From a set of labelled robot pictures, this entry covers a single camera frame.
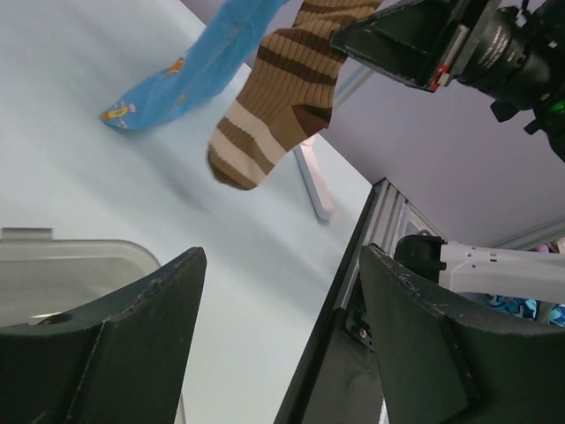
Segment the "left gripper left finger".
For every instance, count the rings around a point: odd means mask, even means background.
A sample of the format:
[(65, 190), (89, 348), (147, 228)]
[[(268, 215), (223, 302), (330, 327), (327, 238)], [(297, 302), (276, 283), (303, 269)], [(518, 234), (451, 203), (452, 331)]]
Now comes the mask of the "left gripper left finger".
[(173, 422), (206, 268), (193, 247), (84, 306), (2, 328), (2, 422)]

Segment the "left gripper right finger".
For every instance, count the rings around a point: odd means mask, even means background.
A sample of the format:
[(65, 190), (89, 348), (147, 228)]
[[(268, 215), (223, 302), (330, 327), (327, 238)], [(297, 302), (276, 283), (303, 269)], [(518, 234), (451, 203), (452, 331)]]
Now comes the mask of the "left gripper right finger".
[(390, 422), (563, 422), (562, 328), (483, 307), (374, 245), (359, 271)]

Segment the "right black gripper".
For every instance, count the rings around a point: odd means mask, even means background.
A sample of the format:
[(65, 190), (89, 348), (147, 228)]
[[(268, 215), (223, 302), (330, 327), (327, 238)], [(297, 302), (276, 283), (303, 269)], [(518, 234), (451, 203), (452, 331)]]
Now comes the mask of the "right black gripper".
[(399, 1), (335, 30), (330, 46), (407, 87), (434, 92), (463, 73), (484, 1)]

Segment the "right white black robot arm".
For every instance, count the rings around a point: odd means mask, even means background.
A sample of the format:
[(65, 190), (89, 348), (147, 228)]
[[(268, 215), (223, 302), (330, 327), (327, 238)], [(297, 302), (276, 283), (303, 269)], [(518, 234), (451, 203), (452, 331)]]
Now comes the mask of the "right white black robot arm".
[[(452, 80), (492, 99), (497, 120), (530, 110), (564, 154), (564, 4), (401, 1), (335, 30), (331, 46), (408, 87), (434, 92)], [(553, 304), (564, 300), (558, 254), (487, 249), (420, 233), (401, 238), (395, 260), (452, 292), (492, 293)]]

